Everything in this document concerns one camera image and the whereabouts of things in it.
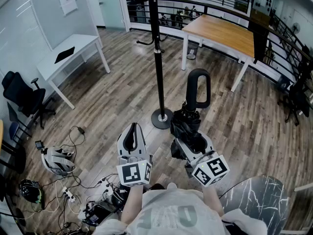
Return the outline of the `grey backpack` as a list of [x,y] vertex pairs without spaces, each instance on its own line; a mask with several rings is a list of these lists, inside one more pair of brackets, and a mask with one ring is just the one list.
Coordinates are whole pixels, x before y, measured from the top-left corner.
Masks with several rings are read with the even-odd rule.
[[49,147],[41,150],[41,159],[44,167],[55,175],[67,176],[76,169],[71,160],[74,152],[69,152],[61,147]]

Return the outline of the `wooden top table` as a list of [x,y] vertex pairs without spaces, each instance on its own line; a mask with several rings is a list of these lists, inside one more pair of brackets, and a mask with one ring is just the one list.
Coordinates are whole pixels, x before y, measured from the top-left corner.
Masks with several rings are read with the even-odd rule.
[[253,33],[234,23],[209,15],[201,15],[183,29],[183,49],[181,69],[186,69],[187,48],[189,36],[208,40],[217,47],[226,48],[238,54],[245,62],[239,75],[234,80],[231,91],[234,92],[241,81],[249,64],[254,61]]

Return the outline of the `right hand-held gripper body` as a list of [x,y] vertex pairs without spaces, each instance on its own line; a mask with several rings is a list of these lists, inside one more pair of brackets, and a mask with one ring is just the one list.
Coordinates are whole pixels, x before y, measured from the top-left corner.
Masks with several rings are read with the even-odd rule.
[[195,178],[204,187],[218,182],[230,171],[224,156],[216,151],[187,162],[185,170],[189,178]]

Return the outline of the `mesh wastebasket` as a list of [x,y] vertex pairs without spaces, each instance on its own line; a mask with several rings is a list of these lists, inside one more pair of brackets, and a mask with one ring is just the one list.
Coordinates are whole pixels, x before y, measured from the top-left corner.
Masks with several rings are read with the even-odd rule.
[[196,59],[198,48],[199,48],[199,45],[194,44],[194,43],[188,43],[187,55],[186,55],[187,59],[189,60]]

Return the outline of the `black helmet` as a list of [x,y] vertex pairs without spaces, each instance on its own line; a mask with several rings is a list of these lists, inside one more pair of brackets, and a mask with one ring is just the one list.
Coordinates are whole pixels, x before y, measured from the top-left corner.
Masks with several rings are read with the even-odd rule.
[[23,179],[19,184],[19,190],[21,196],[36,204],[42,204],[44,202],[44,192],[38,181]]

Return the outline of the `black coat stand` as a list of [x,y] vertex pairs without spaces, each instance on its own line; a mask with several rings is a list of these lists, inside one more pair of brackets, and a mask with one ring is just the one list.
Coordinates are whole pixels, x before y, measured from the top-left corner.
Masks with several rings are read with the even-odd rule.
[[173,112],[164,106],[164,90],[163,90],[163,69],[162,69],[162,49],[160,42],[159,17],[158,17],[158,0],[132,0],[134,2],[147,1],[149,4],[150,25],[152,33],[151,43],[155,45],[154,56],[156,66],[156,79],[158,88],[159,108],[156,109],[151,116],[151,122],[158,129],[168,129]]

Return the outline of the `white paper notice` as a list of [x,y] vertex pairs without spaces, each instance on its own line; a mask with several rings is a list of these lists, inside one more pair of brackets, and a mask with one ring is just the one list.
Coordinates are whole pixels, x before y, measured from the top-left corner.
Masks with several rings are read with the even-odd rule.
[[76,0],[59,0],[64,16],[78,9]]

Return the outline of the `person's right forearm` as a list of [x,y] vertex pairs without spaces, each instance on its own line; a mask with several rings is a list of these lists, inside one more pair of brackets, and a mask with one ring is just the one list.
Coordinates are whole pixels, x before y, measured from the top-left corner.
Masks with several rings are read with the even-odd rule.
[[224,210],[216,189],[213,185],[202,187],[203,201],[212,210],[216,211],[220,217],[224,215]]

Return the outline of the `black folding umbrella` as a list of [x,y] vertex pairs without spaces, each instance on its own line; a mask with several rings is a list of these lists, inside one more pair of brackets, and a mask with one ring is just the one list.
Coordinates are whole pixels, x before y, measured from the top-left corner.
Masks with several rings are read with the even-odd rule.
[[[206,101],[197,102],[198,78],[206,78]],[[170,132],[175,137],[171,144],[171,155],[173,158],[185,160],[181,155],[176,140],[182,140],[195,152],[202,151],[200,145],[200,134],[198,133],[201,119],[197,109],[205,109],[210,105],[211,80],[209,73],[204,69],[195,69],[188,74],[186,99],[182,108],[174,111],[170,122]]]

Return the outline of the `blue seat chair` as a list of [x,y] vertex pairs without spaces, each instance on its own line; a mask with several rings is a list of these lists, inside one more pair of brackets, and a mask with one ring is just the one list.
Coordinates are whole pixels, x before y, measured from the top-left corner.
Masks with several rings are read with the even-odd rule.
[[13,107],[9,104],[9,102],[7,102],[7,107],[8,107],[8,113],[9,113],[9,120],[11,121],[11,124],[10,124],[10,127],[9,127],[9,137],[10,137],[10,140],[14,141],[16,144],[19,144],[19,142],[15,140],[15,138],[17,138],[18,140],[22,140],[17,135],[17,132],[19,130],[22,131],[24,134],[26,134],[28,138],[31,138],[32,136],[28,132],[26,132],[25,130],[23,130],[20,127],[20,125],[22,125],[26,129],[29,130],[29,128],[18,119],[17,113],[15,112]]

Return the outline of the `white power strip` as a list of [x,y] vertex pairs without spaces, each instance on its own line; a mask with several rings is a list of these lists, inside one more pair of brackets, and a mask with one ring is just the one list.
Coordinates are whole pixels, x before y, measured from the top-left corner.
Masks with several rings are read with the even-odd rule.
[[70,203],[75,202],[76,200],[75,196],[71,193],[71,191],[67,187],[63,187],[62,192]]

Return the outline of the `black marble pattern table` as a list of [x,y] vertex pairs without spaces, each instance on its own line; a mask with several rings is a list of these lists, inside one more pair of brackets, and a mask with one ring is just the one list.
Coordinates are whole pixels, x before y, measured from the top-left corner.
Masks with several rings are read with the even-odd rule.
[[287,191],[272,176],[248,178],[229,189],[220,200],[225,213],[240,209],[251,218],[264,221],[268,235],[280,235],[288,218]]

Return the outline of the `black metal railing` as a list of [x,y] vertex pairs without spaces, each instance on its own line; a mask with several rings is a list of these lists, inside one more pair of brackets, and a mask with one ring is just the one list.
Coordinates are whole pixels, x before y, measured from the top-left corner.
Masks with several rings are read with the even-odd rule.
[[[255,3],[256,0],[158,0],[159,31],[165,36],[183,39],[182,29],[201,15],[221,18],[253,33],[255,57],[248,66],[271,79],[284,75],[291,83],[310,75],[313,56],[304,51],[300,40],[274,14],[256,11]],[[147,1],[126,0],[126,6],[132,26],[151,30]],[[238,54],[208,40],[189,36],[189,41],[235,58],[242,66],[245,62]]]

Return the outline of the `person's left forearm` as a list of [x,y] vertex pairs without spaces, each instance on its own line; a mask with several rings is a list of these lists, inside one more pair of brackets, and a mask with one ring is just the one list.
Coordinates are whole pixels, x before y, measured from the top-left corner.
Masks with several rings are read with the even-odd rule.
[[121,221],[127,225],[132,223],[142,209],[143,185],[132,187],[122,211]]

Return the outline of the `dark storage box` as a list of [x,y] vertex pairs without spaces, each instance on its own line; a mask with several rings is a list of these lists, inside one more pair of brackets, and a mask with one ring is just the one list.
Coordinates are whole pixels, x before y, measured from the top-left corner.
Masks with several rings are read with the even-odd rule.
[[288,89],[288,87],[291,85],[291,82],[290,80],[284,76],[284,75],[281,75],[279,80],[277,81],[277,89],[280,90],[280,91],[285,91]]

